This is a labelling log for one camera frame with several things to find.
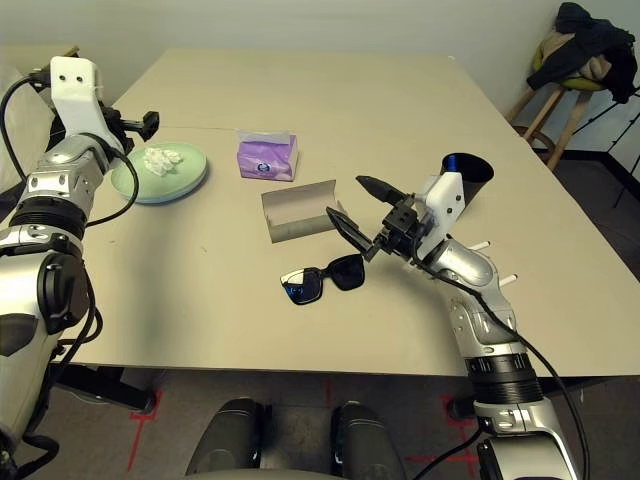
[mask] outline black sunglasses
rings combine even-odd
[[[335,259],[327,268],[303,268],[280,277],[280,283],[296,305],[315,302],[322,296],[322,280],[331,277],[340,290],[353,290],[364,283],[362,255]]]

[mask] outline black jacket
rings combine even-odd
[[[537,90],[549,82],[564,79],[591,57],[604,54],[611,69],[601,83],[611,91],[616,102],[627,103],[634,93],[633,79],[638,70],[633,55],[635,37],[614,27],[609,20],[591,18],[589,12],[571,2],[560,5],[555,28],[560,33],[575,33],[575,36],[527,78],[529,86]]]

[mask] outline wooden stool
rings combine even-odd
[[[542,66],[542,46],[538,47],[536,54],[533,58],[533,69],[538,70]],[[551,116],[554,108],[564,95],[564,93],[568,90],[578,90],[580,94],[576,100],[576,104],[571,109],[571,113],[569,114],[569,119],[564,126],[564,130],[558,138],[555,147],[551,152],[551,156],[549,160],[547,160],[546,164],[549,167],[549,170],[553,170],[558,165],[560,161],[560,157],[564,152],[564,149],[567,148],[567,144],[569,140],[571,140],[571,136],[573,135],[573,131],[578,125],[580,118],[584,114],[584,111],[587,109],[587,105],[589,104],[589,100],[591,99],[591,95],[593,92],[597,92],[600,90],[604,90],[605,87],[593,80],[589,80],[584,77],[575,77],[575,78],[567,78],[558,83],[555,89],[551,92],[546,103],[542,106],[542,108],[538,111],[536,118],[533,120],[531,125],[524,131],[522,137],[527,140],[529,143],[532,143],[534,140],[534,136],[540,135],[540,131],[547,119]],[[518,116],[518,114],[524,109],[524,107],[531,101],[531,99],[535,96],[536,91],[531,88],[527,88],[527,91],[520,97],[520,99],[516,102],[513,108],[505,115],[505,119],[511,123]],[[518,127],[518,130],[524,130],[523,127]]]

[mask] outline plate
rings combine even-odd
[[[144,166],[144,151],[149,147],[176,151],[182,157],[182,161],[177,163],[171,172],[160,177]],[[131,152],[129,160],[131,160],[140,180],[136,203],[164,203],[176,200],[200,185],[207,173],[207,156],[189,143],[170,142],[145,145],[144,148]],[[133,178],[125,164],[119,165],[113,171],[111,184],[124,198],[131,198]]]

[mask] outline black cable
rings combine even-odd
[[[485,313],[489,316],[489,318],[493,320],[493,322],[499,328],[501,328],[508,334],[514,336],[527,349],[531,350],[531,352],[533,352],[533,354],[538,358],[538,360],[540,360],[540,363],[542,363],[544,367],[549,371],[549,373],[555,380],[556,384],[560,388],[560,391],[562,392],[562,396],[564,397],[565,401],[567,402],[567,406],[569,407],[569,411],[571,413],[571,417],[573,418],[573,422],[576,425],[576,430],[578,431],[578,437],[580,438],[580,446],[582,448],[582,475],[584,480],[589,480],[591,475],[591,472],[590,472],[591,454],[589,452],[587,435],[584,431],[584,425],[582,424],[582,419],[580,418],[580,413],[578,412],[578,408],[576,407],[575,402],[573,401],[573,398],[569,394],[567,387],[562,381],[562,378],[560,378],[560,375],[558,375],[558,372],[556,372],[556,369],[553,368],[553,365],[551,365],[551,363],[544,357],[544,355],[542,355],[542,353],[538,351],[537,348],[535,348],[531,344],[531,342],[529,342],[520,333],[518,333],[516,330],[514,330],[509,325],[507,325],[502,320],[500,320],[500,318],[498,318],[498,316],[489,308],[489,305],[487,305],[487,302],[485,302],[480,292],[478,292],[477,290],[474,290],[473,288],[467,287],[462,283],[456,282],[455,280],[450,279],[449,277],[441,274],[440,272],[436,272],[435,270],[430,269],[426,264],[424,264],[418,258],[418,239],[422,236],[422,233],[424,233],[424,230],[421,228],[418,228],[417,233],[420,233],[420,235],[416,235],[413,238],[413,241],[411,242],[411,259],[416,264],[416,266],[424,270],[425,272],[427,272],[429,275],[437,278],[438,280],[444,283],[447,283],[449,285],[452,285],[456,288],[459,288],[460,290],[473,296],[478,301],[478,303],[480,304],[482,309],[485,311]]]
[[[18,161],[18,157],[16,157],[16,152],[13,150],[13,146],[11,145],[11,140],[9,139],[9,132],[7,132],[7,124],[5,122],[5,116],[7,113],[7,106],[9,105],[9,100],[11,96],[18,90],[22,85],[26,85],[31,82],[31,78],[24,77],[15,82],[13,85],[9,87],[4,96],[2,97],[2,102],[0,102],[0,132],[2,133],[2,139],[4,140],[4,145],[7,148],[7,153],[9,154],[9,158],[11,159],[11,163],[13,163],[13,167],[18,172],[20,176],[20,180],[23,182],[27,181],[27,176],[22,170],[20,166],[20,162]]]
[[[22,439],[25,443],[41,450],[45,450],[45,453],[35,460],[32,460],[31,462],[27,462],[24,465],[20,466],[18,468],[18,475],[16,477],[18,480],[23,479],[28,475],[31,475],[36,470],[42,468],[44,465],[53,460],[58,454],[58,443],[52,438],[46,437],[44,435],[35,435],[34,430],[42,420],[44,412],[47,409],[49,403],[49,393],[51,392],[51,389],[60,378],[60,375],[62,375],[64,369],[67,367],[67,365],[69,365],[80,346],[83,343],[86,343],[86,339],[89,338],[89,331],[91,330],[91,326],[93,325],[93,320],[97,315],[99,315],[99,313],[96,313],[96,296],[95,292],[93,291],[93,286],[91,285],[91,279],[89,278],[89,274],[86,270],[84,273],[87,279],[87,295],[89,297],[89,310],[87,312],[87,319],[85,320],[84,326],[78,334],[78,337],[73,341],[73,344],[69,348],[69,351],[57,365],[55,372],[51,373],[49,369],[49,374],[42,382],[42,388],[40,389],[40,394],[38,395],[38,399],[36,401],[34,413],[31,416],[29,424],[27,425],[27,429],[22,436]],[[92,336],[97,336],[97,333],[99,333],[98,327],[96,327],[96,332],[94,332]]]
[[[127,156],[124,153],[120,152],[119,150],[112,149],[111,154],[115,157],[118,157],[120,160],[122,160],[122,163],[124,163],[129,169],[129,171],[131,172],[131,176],[133,177],[133,192],[131,193],[131,198],[129,199],[129,201],[124,207],[122,207],[116,213],[113,213],[99,220],[94,220],[92,222],[87,223],[87,227],[100,225],[101,223],[106,223],[110,220],[113,220],[114,218],[118,218],[124,212],[129,210],[133,206],[133,204],[136,203],[136,200],[138,198],[138,192],[140,191],[140,180],[138,179],[138,173],[136,172],[136,169],[133,167],[133,164],[127,158]]]
[[[420,480],[422,477],[424,477],[427,473],[429,473],[431,470],[436,468],[440,463],[444,462],[451,455],[454,455],[459,451],[464,450],[465,448],[468,448],[471,445],[473,445],[476,442],[476,440],[478,440],[480,435],[482,435],[482,430],[478,428],[478,430],[476,430],[474,434],[469,437],[468,440],[462,442],[457,447],[453,447],[451,450],[444,452],[442,455],[436,458],[433,462],[429,463],[429,465],[427,465],[422,470],[420,470],[420,472],[415,477],[413,477],[413,480]]]
[[[44,467],[51,460],[56,458],[58,455],[58,451],[60,450],[60,445],[53,438],[49,438],[45,435],[33,435],[25,433],[22,436],[22,440],[27,445],[31,445],[32,447],[38,448],[40,450],[46,450],[46,453],[35,460],[25,463],[18,467],[18,474],[16,475],[16,480],[22,480],[23,478],[28,477],[36,470]]]
[[[85,338],[82,341],[82,345],[85,345],[89,342],[94,341],[96,338],[98,338],[98,336],[100,335],[100,333],[102,333],[102,327],[104,326],[104,321],[102,320],[102,314],[100,313],[100,310],[98,310],[98,308],[96,307],[96,317],[95,317],[95,321],[96,321],[96,328],[94,330],[94,332],[87,336],[87,338]],[[73,345],[73,343],[76,341],[77,339],[75,338],[67,338],[64,340],[60,340],[58,342],[58,345]]]

